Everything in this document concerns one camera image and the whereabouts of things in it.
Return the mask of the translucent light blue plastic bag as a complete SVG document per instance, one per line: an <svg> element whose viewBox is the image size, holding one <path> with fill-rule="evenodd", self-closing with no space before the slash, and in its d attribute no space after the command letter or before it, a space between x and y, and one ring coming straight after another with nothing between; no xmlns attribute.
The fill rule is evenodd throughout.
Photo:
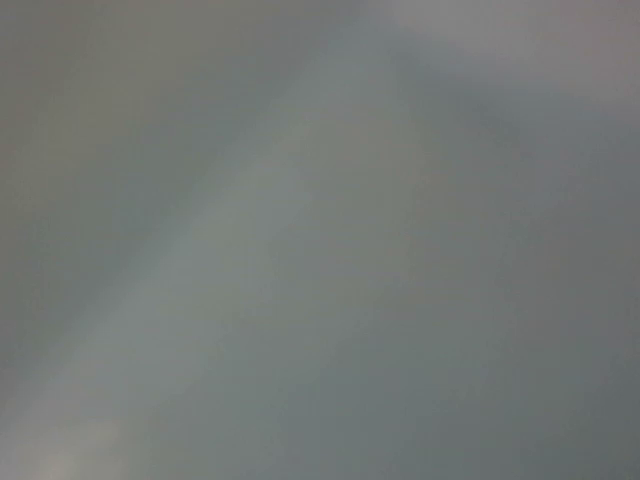
<svg viewBox="0 0 640 480"><path fill-rule="evenodd" d="M635 1L5 1L5 479L635 479Z"/></svg>

